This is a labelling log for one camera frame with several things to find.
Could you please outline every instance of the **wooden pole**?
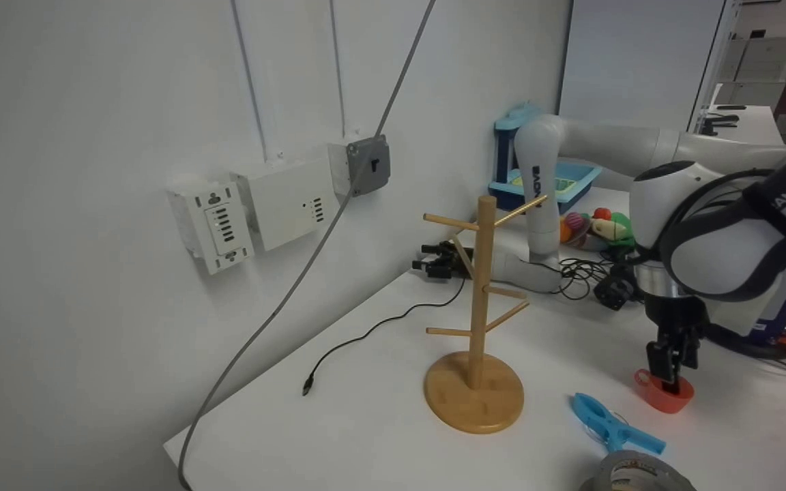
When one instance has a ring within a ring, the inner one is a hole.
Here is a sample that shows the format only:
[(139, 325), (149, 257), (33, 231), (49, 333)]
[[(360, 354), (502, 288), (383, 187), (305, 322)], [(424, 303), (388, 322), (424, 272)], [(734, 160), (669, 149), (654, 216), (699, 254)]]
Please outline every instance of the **wooden pole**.
[(478, 241), (476, 241), (476, 269), (473, 269), (473, 333), (470, 333), (470, 386), (478, 389), (482, 381), (482, 337), (487, 337), (487, 306), (492, 294), (492, 265), (495, 265), (495, 230), (496, 230), (496, 200), (478, 200)]

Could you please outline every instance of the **electrical box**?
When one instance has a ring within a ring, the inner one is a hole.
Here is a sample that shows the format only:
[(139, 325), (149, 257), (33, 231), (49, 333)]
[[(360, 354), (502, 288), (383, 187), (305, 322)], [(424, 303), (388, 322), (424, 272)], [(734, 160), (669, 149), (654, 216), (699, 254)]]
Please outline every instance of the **electrical box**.
[(193, 181), (171, 187), (180, 236), (210, 276), (255, 254), (234, 181)]
[(339, 213), (327, 164), (245, 176), (245, 187), (250, 201), (248, 223), (264, 251), (323, 230)]

